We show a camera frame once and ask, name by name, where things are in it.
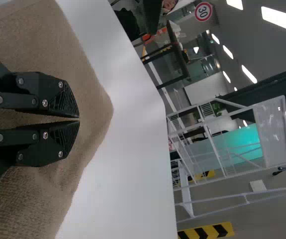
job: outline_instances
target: tan fabric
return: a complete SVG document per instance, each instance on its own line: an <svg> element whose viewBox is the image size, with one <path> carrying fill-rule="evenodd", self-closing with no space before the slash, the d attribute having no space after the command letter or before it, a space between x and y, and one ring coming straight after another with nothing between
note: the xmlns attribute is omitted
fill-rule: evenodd
<svg viewBox="0 0 286 239"><path fill-rule="evenodd" d="M11 71L67 80L79 106L81 127L67 159L42 168L12 167L0 178L0 239L54 238L107 132L112 104L54 0L0 7L0 61ZM66 119L0 110L0 128L59 120Z"/></svg>

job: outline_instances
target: orange object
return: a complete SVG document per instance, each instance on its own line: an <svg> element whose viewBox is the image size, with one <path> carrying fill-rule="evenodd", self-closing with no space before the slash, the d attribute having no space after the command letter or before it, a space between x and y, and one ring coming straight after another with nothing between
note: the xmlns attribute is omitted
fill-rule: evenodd
<svg viewBox="0 0 286 239"><path fill-rule="evenodd" d="M163 34L166 32L167 32L167 27L163 27L157 31L156 35L159 36L160 34ZM153 42L156 35L145 34L144 36L142 36L142 40L144 41L144 44L147 45L147 44Z"/></svg>

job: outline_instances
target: white wall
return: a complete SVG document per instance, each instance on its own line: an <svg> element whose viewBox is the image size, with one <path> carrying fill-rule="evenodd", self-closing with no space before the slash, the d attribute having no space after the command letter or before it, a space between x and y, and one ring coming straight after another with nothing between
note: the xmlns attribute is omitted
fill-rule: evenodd
<svg viewBox="0 0 286 239"><path fill-rule="evenodd" d="M228 93L227 81L222 72L218 72L208 78L195 82L185 87L187 96L192 105L210 100L221 94Z"/></svg>
<svg viewBox="0 0 286 239"><path fill-rule="evenodd" d="M219 94L222 96L227 94L228 89L226 84L228 83L222 72L218 72L204 80L186 86L185 90L191 104L194 105L210 100ZM238 123L236 120L232 120L231 117L228 117L210 123L208 127L211 133L217 133L221 130L233 131L238 128Z"/></svg>

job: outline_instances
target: table leg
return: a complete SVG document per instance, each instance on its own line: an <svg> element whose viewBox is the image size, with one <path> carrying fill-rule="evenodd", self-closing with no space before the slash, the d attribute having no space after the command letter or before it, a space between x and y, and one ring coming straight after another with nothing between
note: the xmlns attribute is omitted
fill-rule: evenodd
<svg viewBox="0 0 286 239"><path fill-rule="evenodd" d="M172 52L171 50L163 51L163 52L157 54L156 56L152 56L151 58L143 61L143 64L146 65L146 64L152 62L153 60L156 60L156 59L158 59L158 58L160 58L162 56L165 56L165 55L167 55L167 54L169 54L171 52Z"/></svg>
<svg viewBox="0 0 286 239"><path fill-rule="evenodd" d="M148 56L151 56L151 55L153 55L153 54L155 54L155 53L157 53L157 52L159 52L159 51L161 51L161 50L163 50L163 49L165 49L165 48L167 48L167 47L169 47L169 46L171 46L171 45L172 45L172 44L170 43L170 44L167 44L167 45L165 45L165 46L163 46L163 47L161 47L161 48L158 48L157 50L148 53L146 56L142 56L142 57L141 57L141 60L144 59L144 58L146 58L146 57L148 57Z"/></svg>
<svg viewBox="0 0 286 239"><path fill-rule="evenodd" d="M166 86L169 86L169 85L171 85L171 84L173 84L173 83L175 83L175 82L177 82L177 81L181 81L181 80L183 80L184 78L186 78L186 76L184 76L184 75L178 76L178 77L176 77L176 78L174 78L174 79L172 79L172 80L170 80L170 81L167 81L167 82L165 82L165 83L162 83L161 85L156 86L156 89L159 90L159 89L164 88L164 87L166 87Z"/></svg>

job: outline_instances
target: person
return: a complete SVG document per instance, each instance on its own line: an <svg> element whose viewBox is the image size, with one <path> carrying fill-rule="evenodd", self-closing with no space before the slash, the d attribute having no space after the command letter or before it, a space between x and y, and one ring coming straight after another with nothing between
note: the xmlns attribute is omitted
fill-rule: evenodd
<svg viewBox="0 0 286 239"><path fill-rule="evenodd" d="M166 15L172 11L178 1L179 0L163 0L161 15ZM141 33L146 32L146 21L142 4L141 0L135 9L127 10L122 8L120 11L114 11L131 41L139 38Z"/></svg>

